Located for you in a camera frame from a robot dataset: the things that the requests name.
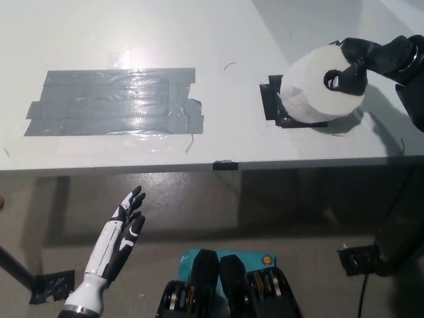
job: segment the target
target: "black tape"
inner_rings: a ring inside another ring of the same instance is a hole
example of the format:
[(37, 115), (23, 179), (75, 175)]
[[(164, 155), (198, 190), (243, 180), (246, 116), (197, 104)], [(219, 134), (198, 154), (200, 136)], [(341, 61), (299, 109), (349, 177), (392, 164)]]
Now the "black tape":
[(215, 161), (212, 164), (212, 170), (227, 171), (227, 170), (238, 170), (238, 169), (239, 169), (239, 163), (232, 162), (230, 160)]
[(271, 75), (268, 76), (269, 84), (259, 85), (265, 119), (267, 121), (275, 121), (276, 126), (282, 128), (327, 127), (326, 121), (321, 123), (301, 123), (288, 114), (280, 96), (278, 96), (282, 78), (283, 75)]

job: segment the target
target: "white robotic hand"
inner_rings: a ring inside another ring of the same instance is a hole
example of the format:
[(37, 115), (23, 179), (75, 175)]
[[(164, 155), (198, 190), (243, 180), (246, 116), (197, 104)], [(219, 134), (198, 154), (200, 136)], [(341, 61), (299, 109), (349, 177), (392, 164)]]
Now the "white robotic hand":
[[(103, 292), (118, 276), (143, 227), (144, 216), (140, 211), (133, 211), (141, 206), (145, 197), (141, 187), (136, 187), (105, 224), (85, 268), (83, 282), (66, 300), (59, 318), (101, 316)], [(131, 223), (124, 235), (125, 228)]]

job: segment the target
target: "black cable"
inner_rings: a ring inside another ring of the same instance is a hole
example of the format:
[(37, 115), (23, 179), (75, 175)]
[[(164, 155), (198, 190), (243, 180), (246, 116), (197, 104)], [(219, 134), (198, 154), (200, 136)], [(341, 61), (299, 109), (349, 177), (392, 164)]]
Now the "black cable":
[[(401, 195), (405, 191), (406, 185), (408, 184), (408, 181), (409, 181), (410, 177), (412, 176), (413, 168), (414, 167), (412, 166), (409, 169), (408, 174), (406, 175), (405, 179), (403, 180), (399, 190), (397, 191), (397, 194), (396, 194), (394, 200), (392, 201), (392, 204), (389, 206), (389, 209), (387, 210), (386, 215), (384, 215), (383, 221), (380, 223), (380, 227), (378, 228), (376, 236), (374, 237), (374, 243), (373, 243), (374, 247), (377, 247), (377, 240), (378, 240), (378, 237), (380, 236), (380, 233), (383, 229), (383, 226), (386, 224), (387, 220), (389, 219), (389, 216), (392, 214), (394, 207), (398, 203), (399, 198), (401, 197)], [(362, 316), (362, 304), (364, 303), (364, 296), (365, 296), (366, 284), (368, 283), (368, 276), (369, 276), (369, 274), (365, 274), (364, 281), (362, 282), (362, 289), (360, 291), (360, 297), (359, 297), (358, 318), (361, 318), (361, 316)]]

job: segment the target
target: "toilet paper roll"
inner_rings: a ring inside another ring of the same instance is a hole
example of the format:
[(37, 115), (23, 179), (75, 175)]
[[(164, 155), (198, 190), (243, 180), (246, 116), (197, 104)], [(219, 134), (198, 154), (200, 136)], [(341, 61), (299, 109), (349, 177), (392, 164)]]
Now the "toilet paper roll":
[(298, 60), (283, 76), (280, 98), (286, 111), (302, 123), (318, 123), (349, 115), (364, 96), (331, 91), (324, 84), (329, 70), (344, 71), (350, 66), (336, 45), (315, 49)]

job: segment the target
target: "concrete floor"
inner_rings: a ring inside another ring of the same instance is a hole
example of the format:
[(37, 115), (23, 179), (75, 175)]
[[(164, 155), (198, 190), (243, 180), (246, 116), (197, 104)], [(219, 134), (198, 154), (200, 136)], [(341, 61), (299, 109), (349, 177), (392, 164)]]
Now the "concrete floor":
[[(372, 242), (408, 169), (2, 179), (0, 244), (34, 274), (75, 268), (78, 284), (103, 224), (140, 184), (146, 224), (105, 292), (103, 317), (154, 317), (166, 283), (177, 277), (180, 255), (195, 247), (275, 253), (304, 317), (356, 317), (362, 277), (346, 277), (336, 251), (344, 243)], [(422, 175), (417, 172), (397, 207), (407, 216), (424, 214)], [(392, 224), (402, 233), (408, 220)], [(422, 317), (419, 261), (392, 278), (371, 276), (363, 317)], [(0, 317), (56, 317), (63, 305), (29, 306), (29, 297), (0, 270)]]

